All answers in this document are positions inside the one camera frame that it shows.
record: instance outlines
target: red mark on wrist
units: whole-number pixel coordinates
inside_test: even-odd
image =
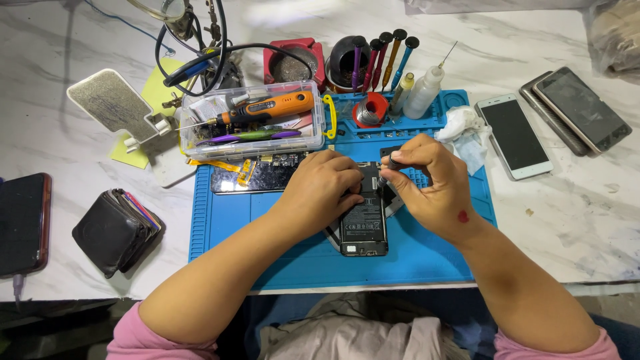
[[[458,213],[458,220],[462,223],[468,222],[469,217],[467,216],[467,212],[462,210]]]

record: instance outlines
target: blue cable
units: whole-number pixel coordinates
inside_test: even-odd
[[[150,38],[154,39],[155,41],[157,41],[157,40],[158,40],[155,36],[151,35],[150,33],[147,33],[146,31],[144,31],[144,30],[140,29],[139,27],[137,27],[137,26],[135,26],[135,25],[131,24],[130,22],[126,21],[125,19],[123,19],[123,18],[121,18],[121,17],[119,17],[119,16],[117,16],[117,15],[110,15],[110,14],[105,13],[105,12],[103,12],[102,10],[100,10],[100,9],[96,8],[96,7],[95,7],[95,5],[94,5],[94,4],[91,4],[91,2],[90,2],[89,0],[84,0],[84,1],[85,1],[87,4],[89,4],[89,6],[91,6],[91,7],[92,7],[96,12],[98,12],[99,14],[104,15],[104,16],[106,16],[106,17],[110,18],[110,19],[117,19],[117,20],[120,20],[120,21],[124,22],[125,24],[129,25],[130,27],[132,27],[132,28],[134,28],[134,29],[136,29],[136,30],[140,31],[140,32],[141,32],[141,33],[143,33],[143,34],[145,34],[146,36],[148,36],[148,37],[150,37]],[[163,47],[168,51],[167,55],[169,55],[169,56],[170,56],[170,55],[175,54],[175,50],[173,50],[171,47],[168,47],[167,45],[164,45],[164,44],[162,44],[162,46],[163,46]]]

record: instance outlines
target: hand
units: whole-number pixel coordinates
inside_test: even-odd
[[[398,170],[413,167],[429,177],[429,186],[418,187],[403,173],[383,166],[380,175],[389,180],[404,200],[409,212],[428,230],[453,245],[461,244],[486,222],[471,205],[467,164],[441,143],[425,134],[409,140],[391,153]],[[388,156],[382,159],[389,164]]]
[[[269,213],[286,223],[297,241],[329,226],[355,204],[363,174],[351,158],[324,150],[307,156]],[[350,194],[343,196],[349,189]]]

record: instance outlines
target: red screwdriver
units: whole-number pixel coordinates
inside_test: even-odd
[[[380,42],[382,43],[382,49],[378,53],[378,64],[376,65],[376,71],[373,73],[373,81],[371,83],[371,91],[375,91],[376,87],[378,87],[378,82],[380,81],[380,75],[382,75],[382,62],[385,61],[385,53],[387,52],[387,47],[389,43],[393,41],[394,35],[388,31],[380,34]]]
[[[369,58],[369,67],[367,68],[367,73],[364,76],[364,84],[362,85],[362,95],[364,95],[369,89],[369,83],[371,83],[371,75],[373,73],[373,67],[376,64],[376,57],[378,56],[378,51],[382,49],[382,41],[380,39],[373,39],[369,43],[371,46],[371,57]]]

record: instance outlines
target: solder wire spool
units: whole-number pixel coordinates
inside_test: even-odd
[[[377,92],[368,92],[367,96],[353,107],[353,120],[362,129],[380,127],[385,123],[389,102]]]

